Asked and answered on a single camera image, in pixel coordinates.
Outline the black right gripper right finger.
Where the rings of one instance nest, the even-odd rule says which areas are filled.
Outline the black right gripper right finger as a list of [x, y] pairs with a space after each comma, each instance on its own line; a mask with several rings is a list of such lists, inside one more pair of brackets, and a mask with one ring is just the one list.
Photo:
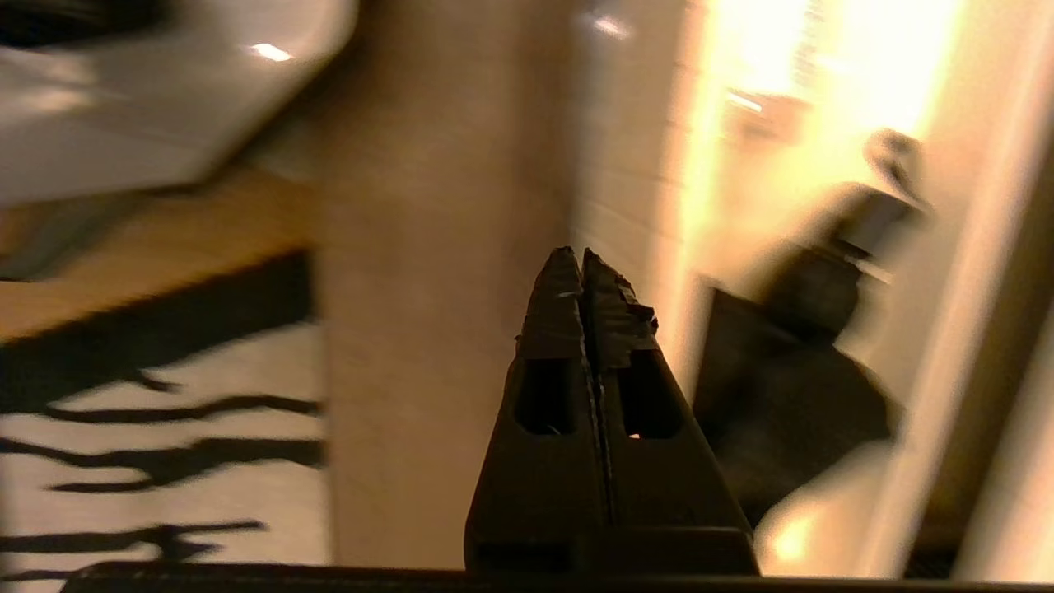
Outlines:
[[664, 359], [653, 309], [591, 250], [583, 281], [609, 497], [588, 564], [624, 575], [756, 577], [750, 526]]

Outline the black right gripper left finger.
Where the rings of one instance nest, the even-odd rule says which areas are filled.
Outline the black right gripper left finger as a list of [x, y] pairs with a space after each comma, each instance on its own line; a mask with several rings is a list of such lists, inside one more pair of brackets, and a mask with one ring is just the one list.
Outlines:
[[464, 523], [471, 572], [596, 575], [609, 528], [575, 251], [553, 249], [526, 307]]

